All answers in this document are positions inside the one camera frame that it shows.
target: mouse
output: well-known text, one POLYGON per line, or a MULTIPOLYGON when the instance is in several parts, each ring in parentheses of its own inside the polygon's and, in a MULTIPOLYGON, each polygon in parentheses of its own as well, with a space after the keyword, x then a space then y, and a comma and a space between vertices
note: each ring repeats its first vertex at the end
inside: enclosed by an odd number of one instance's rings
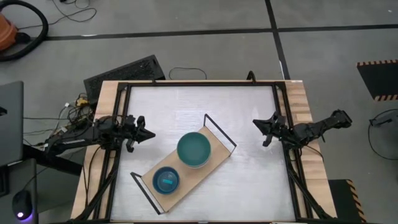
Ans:
POLYGON ((27 190, 21 190, 12 198, 12 211, 19 220, 25 220, 32 214, 32 199, 27 190))

